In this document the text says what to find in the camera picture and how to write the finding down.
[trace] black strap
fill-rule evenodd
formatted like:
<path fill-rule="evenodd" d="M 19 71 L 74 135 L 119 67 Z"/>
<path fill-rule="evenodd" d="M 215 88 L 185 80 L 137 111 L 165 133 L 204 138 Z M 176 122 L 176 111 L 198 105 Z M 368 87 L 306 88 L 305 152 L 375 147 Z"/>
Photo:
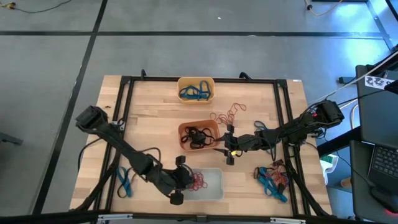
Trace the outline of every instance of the black strap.
<path fill-rule="evenodd" d="M 211 135 L 211 130 L 208 128 L 203 128 L 199 130 L 196 127 L 186 127 L 185 132 L 187 135 L 181 137 L 181 142 L 186 143 L 191 139 L 189 146 L 191 149 L 201 149 L 205 146 L 209 146 L 215 142 L 215 138 Z M 210 143 L 206 143 L 206 139 L 210 138 Z"/>

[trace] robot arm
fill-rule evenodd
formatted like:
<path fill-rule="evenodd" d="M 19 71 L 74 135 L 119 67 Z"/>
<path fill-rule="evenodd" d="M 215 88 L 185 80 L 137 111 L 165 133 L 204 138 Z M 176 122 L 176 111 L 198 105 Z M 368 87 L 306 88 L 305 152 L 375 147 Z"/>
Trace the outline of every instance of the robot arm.
<path fill-rule="evenodd" d="M 226 153 L 228 165 L 233 165 L 231 156 L 234 151 L 256 151 L 268 150 L 282 139 L 291 145 L 301 145 L 306 139 L 307 134 L 314 133 L 320 128 L 331 128 L 339 125 L 344 119 L 344 115 L 334 101 L 325 100 L 315 103 L 308 107 L 298 118 L 276 128 L 265 129 L 252 134 L 244 134 L 240 137 L 234 137 L 234 127 L 227 127 L 228 133 L 225 133 L 220 141 L 224 141 L 224 146 L 230 153 Z"/>
<path fill-rule="evenodd" d="M 134 172 L 146 182 L 153 183 L 170 203 L 183 202 L 182 191 L 193 183 L 192 170 L 183 164 L 184 156 L 176 158 L 177 168 L 167 170 L 150 154 L 135 150 L 121 136 L 118 128 L 108 123 L 108 115 L 99 107 L 89 106 L 76 118 L 76 126 L 85 133 L 95 134 L 110 143 L 129 160 Z"/>

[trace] wooden tabletop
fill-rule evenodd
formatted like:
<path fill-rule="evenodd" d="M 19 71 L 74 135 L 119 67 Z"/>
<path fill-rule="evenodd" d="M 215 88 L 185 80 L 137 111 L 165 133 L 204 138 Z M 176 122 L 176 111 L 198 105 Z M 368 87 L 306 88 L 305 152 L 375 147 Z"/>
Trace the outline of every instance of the wooden tabletop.
<path fill-rule="evenodd" d="M 111 118 L 118 94 L 121 76 L 107 75 L 104 77 L 97 106 L 105 110 Z M 289 96 L 294 118 L 298 117 L 307 102 L 300 80 L 288 80 Z M 134 179 L 132 198 L 113 197 L 111 211 L 142 212 L 142 213 L 179 213 L 179 214 L 212 214 L 212 215 L 278 215 L 291 217 L 290 199 L 282 203 L 274 197 L 264 194 L 264 188 L 253 178 L 254 168 L 269 166 L 270 155 L 264 151 L 244 153 L 235 158 L 234 166 L 227 166 L 225 156 L 216 151 L 185 152 L 178 143 L 177 128 L 179 124 L 209 119 L 209 114 L 226 113 L 235 102 L 244 103 L 246 111 L 238 111 L 235 120 L 235 136 L 253 134 L 255 120 L 263 121 L 268 128 L 277 128 L 279 122 L 275 106 L 274 89 L 270 84 L 253 83 L 216 83 L 216 96 L 209 105 L 183 105 L 177 98 L 177 82 L 135 82 L 132 94 L 129 118 L 127 120 L 124 139 L 136 150 L 158 147 L 162 151 L 162 163 L 166 169 L 175 168 L 175 158 L 186 155 L 186 164 L 192 168 L 217 167 L 223 171 L 224 199 L 218 201 L 186 201 L 175 206 L 162 195 L 154 185 L 145 183 L 140 178 Z M 287 121 L 282 90 L 280 90 L 284 121 Z M 219 125 L 220 133 L 226 132 L 224 124 Z M 96 139 L 89 136 L 87 142 Z M 315 144 L 313 138 L 308 142 Z M 88 147 L 84 153 L 81 168 L 77 177 L 70 208 L 79 206 L 84 198 L 93 190 L 103 163 L 106 143 L 98 141 Z M 157 152 L 150 152 L 157 157 Z M 315 200 L 322 208 L 331 213 L 328 194 L 323 180 L 318 152 L 309 145 L 301 147 L 300 155 L 304 171 L 305 183 Z M 277 159 L 284 157 L 282 145 L 277 145 Z M 120 165 L 130 167 L 127 159 L 122 156 Z M 299 188 L 296 186 L 299 213 L 303 213 Z M 104 188 L 101 208 L 104 207 L 108 185 Z M 289 191 L 284 192 L 287 198 Z"/>

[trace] cable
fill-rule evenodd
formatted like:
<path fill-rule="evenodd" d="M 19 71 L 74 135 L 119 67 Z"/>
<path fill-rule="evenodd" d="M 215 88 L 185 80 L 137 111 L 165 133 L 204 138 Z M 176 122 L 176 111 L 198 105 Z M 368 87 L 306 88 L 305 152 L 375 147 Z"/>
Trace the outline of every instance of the cable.
<path fill-rule="evenodd" d="M 122 118 L 119 119 L 118 122 L 117 122 L 117 126 L 120 128 L 123 124 L 124 124 L 123 119 L 122 119 Z M 82 155 L 83 155 L 84 150 L 85 150 L 88 146 L 90 146 L 90 145 L 96 143 L 97 141 L 99 141 L 100 139 L 101 139 L 101 138 L 95 139 L 94 141 L 89 142 L 87 145 L 85 145 L 85 146 L 83 147 L 83 149 L 80 149 L 79 158 L 78 158 L 78 160 L 77 160 L 77 172 L 78 172 L 78 173 L 79 173 L 79 170 L 80 170 L 81 157 L 82 157 Z"/>
<path fill-rule="evenodd" d="M 157 147 L 150 147 L 150 148 L 148 148 L 148 149 L 140 150 L 140 151 L 138 151 L 138 152 L 146 152 L 146 151 L 149 151 L 149 150 L 156 150 L 156 151 L 159 153 L 159 158 L 158 158 L 158 160 L 159 160 L 159 162 L 160 162 L 160 160 L 162 159 L 162 153 L 160 152 L 160 149 L 157 148 Z M 117 190 L 117 192 L 116 192 L 116 193 L 118 194 L 119 198 L 125 198 L 125 197 L 127 196 L 127 193 L 126 193 L 125 196 L 121 196 L 119 191 L 120 191 L 120 189 L 122 189 L 122 187 L 124 186 L 124 184 L 126 183 L 126 181 L 129 179 L 129 172 L 130 172 L 130 170 L 132 170 L 132 167 L 128 168 L 128 170 L 126 171 L 126 173 L 125 173 L 125 175 L 124 175 L 124 178 L 123 178 L 123 181 L 121 182 L 121 185 L 118 187 L 118 190 Z M 130 186 L 131 186 L 131 184 L 132 184 L 132 181 L 133 181 L 134 178 L 136 177 L 136 175 L 137 175 L 137 173 L 134 173 L 134 175 L 131 177 Z"/>
<path fill-rule="evenodd" d="M 363 79 L 366 75 L 372 74 L 372 73 L 373 73 L 374 71 L 376 71 L 379 67 L 381 67 L 381 65 L 384 65 L 386 62 L 388 62 L 392 57 L 395 57 L 396 55 L 398 55 L 398 51 L 396 51 L 395 53 L 391 54 L 388 58 L 386 58 L 386 59 L 385 59 L 384 61 L 382 61 L 380 64 L 378 64 L 377 66 L 375 66 L 372 70 L 368 71 L 365 75 L 363 75 L 363 76 L 361 76 L 361 77 L 359 77 L 359 78 L 357 78 L 357 79 L 355 79 L 355 80 L 353 80 L 353 81 L 347 83 L 347 85 L 344 85 L 344 86 L 338 88 L 337 90 L 332 91 L 332 92 L 329 93 L 329 94 L 326 94 L 325 96 L 319 97 L 317 100 L 314 100 L 313 102 L 318 102 L 318 101 L 320 101 L 320 100 L 323 100 L 324 98 L 326 98 L 326 97 L 328 97 L 328 96 L 330 96 L 330 95 L 336 93 L 337 91 L 339 91 L 339 90 L 341 90 L 341 89 L 343 89 L 343 88 L 346 88 L 347 86 L 349 86 L 349 85 L 351 85 L 351 84 L 353 84 L 353 83 L 356 83 L 356 82 L 360 81 L 360 80 Z"/>
<path fill-rule="evenodd" d="M 355 105 L 353 109 L 351 109 L 351 129 L 354 129 L 354 115 L 355 115 L 355 109 L 358 107 L 358 105 Z"/>
<path fill-rule="evenodd" d="M 385 90 L 374 91 L 374 92 L 372 92 L 372 93 L 368 93 L 368 94 L 365 94 L 365 95 L 362 95 L 362 96 L 358 96 L 358 97 L 356 97 L 356 98 L 352 98 L 352 99 L 350 99 L 350 100 L 346 100 L 346 101 L 344 101 L 344 102 L 342 102 L 342 103 L 339 103 L 339 104 L 337 104 L 337 105 L 339 106 L 339 105 L 345 104 L 345 103 L 350 102 L 350 101 L 353 101 L 353 100 L 358 100 L 358 99 L 364 98 L 365 96 L 370 96 L 370 95 L 373 95 L 373 94 L 376 94 L 376 93 L 380 93 L 380 92 L 382 92 L 382 91 L 385 91 Z"/>
<path fill-rule="evenodd" d="M 353 100 L 353 101 L 347 103 L 346 105 L 342 106 L 340 109 L 342 110 L 343 108 L 347 107 L 348 105 L 354 103 L 354 102 L 357 101 L 357 100 L 358 100 L 358 99 L 355 99 L 355 100 Z"/>
<path fill-rule="evenodd" d="M 312 14 L 313 14 L 314 16 L 323 16 L 323 15 L 325 15 L 325 14 L 328 14 L 329 12 L 331 12 L 332 10 L 334 10 L 335 7 L 337 7 L 342 1 L 343 1 L 343 0 L 340 0 L 338 3 L 336 3 L 334 6 L 332 6 L 332 7 L 331 7 L 329 10 L 327 10 L 326 12 L 317 14 L 316 12 L 314 12 L 314 11 L 312 10 L 312 5 L 311 5 L 310 3 L 308 3 L 307 0 L 304 0 L 305 6 L 306 6 L 307 10 L 311 11 Z"/>
<path fill-rule="evenodd" d="M 314 145 L 314 144 L 312 144 L 312 143 L 309 143 L 309 142 L 305 142 L 306 144 L 309 144 L 310 146 L 312 146 L 312 147 L 314 147 L 316 150 L 318 150 L 318 148 Z"/>
<path fill-rule="evenodd" d="M 365 180 L 366 183 L 368 183 L 369 185 L 371 185 L 371 184 L 368 182 L 368 180 L 366 180 L 361 174 L 359 174 L 356 170 L 354 170 L 354 168 L 351 167 L 351 165 L 350 165 L 345 159 L 343 159 L 343 158 L 338 154 L 338 151 L 336 151 L 336 153 L 337 153 L 337 156 L 338 156 L 342 161 L 344 161 L 344 162 L 347 163 L 347 165 L 351 168 L 352 171 L 354 171 L 356 174 L 358 174 L 363 180 Z"/>
<path fill-rule="evenodd" d="M 99 140 L 101 140 L 101 138 L 95 139 L 94 141 L 92 141 L 92 142 L 88 143 L 87 145 L 85 145 L 85 146 L 83 147 L 83 149 L 80 150 L 79 159 L 78 159 L 78 162 L 77 162 L 77 172 L 79 172 L 79 170 L 80 170 L 81 156 L 83 155 L 84 150 L 85 150 L 88 146 L 90 146 L 90 145 L 92 145 L 92 144 L 98 142 Z"/>
<path fill-rule="evenodd" d="M 7 3 L 7 4 L 1 4 L 1 2 L 0 2 L 0 6 L 3 7 L 3 8 L 6 8 L 6 9 L 17 10 L 17 11 L 21 11 L 21 12 L 29 13 L 29 14 L 35 14 L 35 13 L 39 13 L 39 12 L 47 12 L 49 10 L 56 9 L 56 8 L 60 7 L 61 5 L 69 3 L 71 1 L 72 0 L 67 0 L 67 1 L 61 2 L 60 4 L 58 4 L 58 5 L 54 6 L 54 7 L 51 7 L 51 8 L 48 8 L 48 9 L 39 10 L 39 11 L 27 11 L 27 10 L 24 10 L 24 9 L 20 9 L 18 7 L 15 7 L 16 3 L 14 3 L 14 2 L 10 2 L 10 3 Z"/>
<path fill-rule="evenodd" d="M 349 84 L 350 82 L 352 82 L 352 81 L 354 81 L 355 80 L 355 77 L 354 78 L 352 78 L 349 82 L 346 82 L 343 86 L 345 86 L 345 85 L 347 85 L 347 84 Z M 328 95 L 326 98 L 325 98 L 325 100 L 327 100 L 328 99 L 328 97 L 329 96 L 332 96 L 333 94 L 335 94 L 335 93 L 332 93 L 332 94 L 330 94 L 330 95 Z"/>

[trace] black cable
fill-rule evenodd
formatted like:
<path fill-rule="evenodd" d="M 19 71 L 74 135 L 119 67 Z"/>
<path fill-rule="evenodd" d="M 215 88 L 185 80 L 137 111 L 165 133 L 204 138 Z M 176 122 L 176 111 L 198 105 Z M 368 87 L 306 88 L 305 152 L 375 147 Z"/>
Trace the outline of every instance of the black cable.
<path fill-rule="evenodd" d="M 10 7 L 10 9 L 21 11 L 21 12 L 24 12 L 24 13 L 29 13 L 29 14 L 35 14 L 35 13 L 39 13 L 39 12 L 47 12 L 49 10 L 56 9 L 56 8 L 62 6 L 63 4 L 69 3 L 71 1 L 72 0 L 67 0 L 67 1 L 61 2 L 60 4 L 58 4 L 58 5 L 54 6 L 54 7 L 51 7 L 51 8 L 48 8 L 48 9 L 39 10 L 39 11 L 27 11 L 27 10 L 20 9 L 18 7 L 15 7 L 15 6 Z"/>
<path fill-rule="evenodd" d="M 385 90 L 374 91 L 374 92 L 372 92 L 372 93 L 368 93 L 368 94 L 365 94 L 365 95 L 362 95 L 362 96 L 358 96 L 358 97 L 356 97 L 356 98 L 352 98 L 352 99 L 350 99 L 350 100 L 346 100 L 346 101 L 344 101 L 344 102 L 342 102 L 342 103 L 339 103 L 339 104 L 337 104 L 337 105 L 339 106 L 339 105 L 348 103 L 348 102 L 353 101 L 353 100 L 357 100 L 357 99 L 359 100 L 359 99 L 361 99 L 361 98 L 364 98 L 365 96 L 370 96 L 370 95 L 373 95 L 373 94 L 376 94 L 376 93 L 380 93 L 380 92 L 382 92 L 382 91 L 385 91 Z"/>
<path fill-rule="evenodd" d="M 180 142 L 186 143 L 188 140 L 191 140 L 189 146 L 191 149 L 202 149 L 205 146 L 210 146 L 215 142 L 215 138 L 212 136 L 211 130 L 209 128 L 203 128 L 199 130 L 196 127 L 186 127 L 185 132 L 187 135 L 182 136 Z"/>
<path fill-rule="evenodd" d="M 162 159 L 162 153 L 160 152 L 160 149 L 157 148 L 157 147 L 150 147 L 150 148 L 148 148 L 148 149 L 140 150 L 140 151 L 138 151 L 138 152 L 146 152 L 146 151 L 149 151 L 149 150 L 156 150 L 156 151 L 159 153 L 159 158 L 158 158 L 158 160 L 159 160 L 159 162 L 160 162 L 160 160 Z M 116 191 L 116 193 L 118 194 L 119 198 L 125 198 L 125 197 L 127 196 L 127 193 L 125 194 L 125 196 L 121 196 L 121 194 L 120 194 L 119 191 L 120 191 L 120 189 L 122 189 L 123 185 L 124 185 L 124 184 L 126 183 L 126 181 L 129 179 L 129 172 L 130 172 L 130 170 L 132 170 L 132 167 L 128 168 L 128 170 L 127 170 L 126 173 L 125 173 L 125 176 L 123 177 L 123 181 L 121 182 L 121 185 L 118 187 L 118 190 Z M 134 178 L 136 177 L 136 175 L 137 175 L 137 173 L 134 173 L 134 175 L 131 177 L 131 180 L 130 180 L 130 187 L 131 187 L 132 181 L 134 180 Z"/>
<path fill-rule="evenodd" d="M 243 155 L 243 151 L 241 151 L 240 154 L 238 154 L 238 153 L 235 154 L 236 157 L 241 157 L 242 155 Z"/>
<path fill-rule="evenodd" d="M 356 79 L 356 77 L 354 77 L 352 80 L 346 82 L 343 86 L 346 86 L 347 84 L 349 84 L 350 82 L 354 81 L 355 79 Z M 337 92 L 334 92 L 334 93 L 328 95 L 328 96 L 325 98 L 325 100 L 327 100 L 329 96 L 333 96 L 335 93 L 337 93 Z"/>
<path fill-rule="evenodd" d="M 123 123 L 123 119 L 122 119 L 122 118 L 119 119 L 118 122 L 117 122 L 117 126 L 120 128 L 123 124 L 124 124 L 124 123 Z M 79 158 L 78 158 L 78 160 L 77 160 L 77 172 L 79 172 L 79 170 L 80 170 L 81 157 L 82 157 L 82 155 L 83 155 L 84 150 L 85 150 L 88 146 L 90 146 L 90 145 L 96 143 L 97 141 L 99 141 L 100 139 L 101 139 L 101 138 L 95 139 L 94 141 L 89 142 L 87 145 L 85 145 L 85 146 L 83 147 L 83 149 L 80 149 Z"/>
<path fill-rule="evenodd" d="M 92 141 L 92 142 L 88 143 L 87 145 L 85 145 L 85 146 L 83 147 L 83 149 L 80 150 L 79 159 L 78 159 L 78 161 L 77 161 L 77 172 L 79 172 L 79 170 L 80 170 L 81 156 L 83 155 L 84 150 L 85 150 L 88 146 L 90 146 L 90 145 L 92 145 L 92 144 L 98 142 L 99 140 L 101 140 L 101 138 L 95 139 L 94 141 Z"/>
<path fill-rule="evenodd" d="M 314 145 L 314 144 L 312 144 L 312 143 L 309 143 L 309 142 L 305 142 L 306 144 L 309 144 L 310 146 L 312 146 L 312 147 L 314 147 L 316 150 L 318 150 L 318 148 Z"/>
<path fill-rule="evenodd" d="M 354 173 L 358 174 L 363 180 L 365 180 L 366 183 L 368 183 L 368 185 L 371 185 L 371 184 L 368 182 L 368 180 L 366 180 L 361 174 L 359 174 L 353 167 L 351 167 L 351 165 L 350 165 L 345 159 L 343 159 L 343 158 L 338 154 L 338 151 L 336 151 L 336 153 L 337 153 L 337 156 L 338 156 L 341 160 L 343 160 L 344 162 L 347 163 L 347 165 L 351 168 L 352 171 L 354 171 Z"/>

